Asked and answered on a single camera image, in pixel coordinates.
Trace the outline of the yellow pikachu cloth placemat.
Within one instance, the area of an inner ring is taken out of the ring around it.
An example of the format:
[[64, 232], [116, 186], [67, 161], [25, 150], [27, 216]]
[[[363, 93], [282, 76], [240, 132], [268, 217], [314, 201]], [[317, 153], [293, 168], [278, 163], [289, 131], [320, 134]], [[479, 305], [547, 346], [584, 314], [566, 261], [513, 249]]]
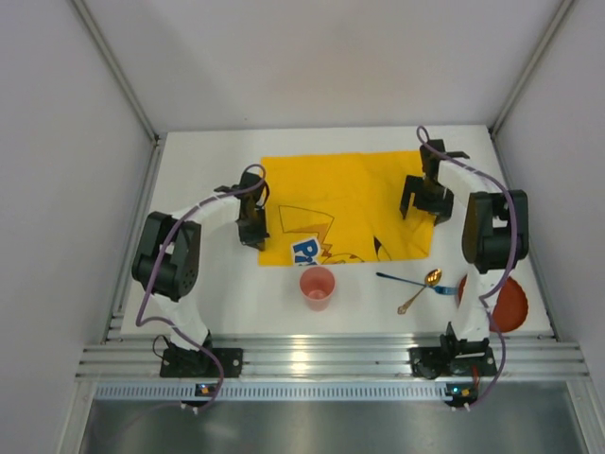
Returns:
[[350, 152], [265, 157], [269, 238], [261, 266], [336, 265], [425, 259], [434, 216], [400, 212], [420, 153]]

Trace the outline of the pink plastic cup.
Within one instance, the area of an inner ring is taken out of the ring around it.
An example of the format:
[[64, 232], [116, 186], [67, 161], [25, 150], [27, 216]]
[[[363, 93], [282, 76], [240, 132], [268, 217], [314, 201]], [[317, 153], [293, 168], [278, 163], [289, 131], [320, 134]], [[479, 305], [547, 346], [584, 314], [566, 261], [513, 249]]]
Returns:
[[335, 276], [325, 267], [305, 267], [299, 289], [307, 306], [320, 312], [327, 308], [336, 288]]

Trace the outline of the gold ornate spoon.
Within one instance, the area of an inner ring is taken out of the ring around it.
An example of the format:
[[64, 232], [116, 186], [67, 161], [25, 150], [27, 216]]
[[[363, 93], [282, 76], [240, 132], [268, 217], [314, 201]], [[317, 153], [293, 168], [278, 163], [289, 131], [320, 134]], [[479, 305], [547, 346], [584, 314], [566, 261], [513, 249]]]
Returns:
[[430, 271], [424, 278], [424, 287], [419, 289], [412, 297], [406, 300], [397, 308], [398, 315], [405, 315], [408, 309], [414, 304], [415, 300], [427, 289], [437, 286], [442, 278], [442, 269], [434, 269]]

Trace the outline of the blue metal fork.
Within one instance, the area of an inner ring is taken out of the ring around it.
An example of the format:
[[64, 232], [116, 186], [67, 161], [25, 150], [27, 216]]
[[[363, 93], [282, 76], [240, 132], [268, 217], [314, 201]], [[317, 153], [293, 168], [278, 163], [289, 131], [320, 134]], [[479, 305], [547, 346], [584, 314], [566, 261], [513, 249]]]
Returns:
[[378, 271], [375, 275], [378, 277], [391, 279], [391, 280], [395, 280], [395, 281], [399, 281], [399, 282], [404, 282], [407, 284], [412, 284], [412, 285], [420, 286], [423, 288], [432, 288], [432, 289], [434, 289], [434, 291], [436, 293], [441, 294], [441, 295], [455, 295], [458, 293], [458, 290], [459, 290], [459, 287], [448, 287], [448, 286], [438, 285], [436, 283], [426, 283], [425, 281], [419, 282], [419, 281], [409, 280], [409, 279], [397, 277], [397, 276], [394, 276], [391, 274], [386, 274], [386, 273], [383, 273], [380, 271]]

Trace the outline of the red round plate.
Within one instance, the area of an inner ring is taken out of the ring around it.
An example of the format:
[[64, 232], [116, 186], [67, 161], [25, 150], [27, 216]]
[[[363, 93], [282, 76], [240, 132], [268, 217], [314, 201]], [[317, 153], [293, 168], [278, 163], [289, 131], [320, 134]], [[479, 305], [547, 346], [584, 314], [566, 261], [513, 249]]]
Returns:
[[528, 300], [521, 285], [512, 277], [500, 289], [493, 320], [502, 333], [512, 332], [523, 325], [528, 314]]

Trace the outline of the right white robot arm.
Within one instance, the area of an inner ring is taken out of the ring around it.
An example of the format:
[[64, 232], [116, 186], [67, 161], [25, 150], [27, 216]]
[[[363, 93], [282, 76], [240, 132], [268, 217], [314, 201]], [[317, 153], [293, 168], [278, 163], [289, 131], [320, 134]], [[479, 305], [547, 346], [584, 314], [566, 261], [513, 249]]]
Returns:
[[527, 194], [508, 190], [473, 167], [466, 153], [446, 151], [441, 139], [423, 139], [420, 155], [423, 175], [406, 177], [402, 217], [416, 209], [439, 225], [450, 219], [455, 201], [466, 209], [461, 234], [466, 282], [457, 313], [441, 336], [441, 349], [448, 360], [483, 357], [500, 289], [528, 253]]

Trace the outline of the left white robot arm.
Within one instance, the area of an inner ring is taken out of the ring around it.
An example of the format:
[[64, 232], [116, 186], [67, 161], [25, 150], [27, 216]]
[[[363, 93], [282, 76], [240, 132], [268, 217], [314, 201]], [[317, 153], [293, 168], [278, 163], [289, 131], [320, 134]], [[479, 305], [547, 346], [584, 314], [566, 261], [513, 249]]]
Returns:
[[222, 185], [190, 207], [147, 215], [131, 266], [132, 279], [144, 290], [135, 316], [137, 327], [162, 323], [171, 330], [176, 347], [211, 351], [211, 332], [190, 296], [199, 278], [202, 240], [234, 224], [242, 245], [263, 251], [269, 238], [266, 176], [262, 165], [252, 164], [238, 183]]

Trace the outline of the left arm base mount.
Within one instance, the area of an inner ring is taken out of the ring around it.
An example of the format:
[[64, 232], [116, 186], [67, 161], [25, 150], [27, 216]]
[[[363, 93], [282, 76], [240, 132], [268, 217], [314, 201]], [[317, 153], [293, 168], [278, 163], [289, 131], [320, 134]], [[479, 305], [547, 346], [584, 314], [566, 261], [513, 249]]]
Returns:
[[[226, 378], [240, 376], [244, 363], [241, 348], [214, 348], [212, 353], [221, 364]], [[219, 378], [220, 373], [215, 362], [204, 353], [175, 347], [164, 350], [160, 377]]]

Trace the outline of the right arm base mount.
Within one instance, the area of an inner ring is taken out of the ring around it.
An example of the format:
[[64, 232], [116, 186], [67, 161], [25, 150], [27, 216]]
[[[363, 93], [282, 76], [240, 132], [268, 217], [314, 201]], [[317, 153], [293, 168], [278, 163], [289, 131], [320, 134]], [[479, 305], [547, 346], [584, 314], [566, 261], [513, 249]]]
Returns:
[[414, 347], [409, 351], [412, 375], [429, 380], [442, 376], [495, 376], [493, 350], [452, 356], [440, 347]]

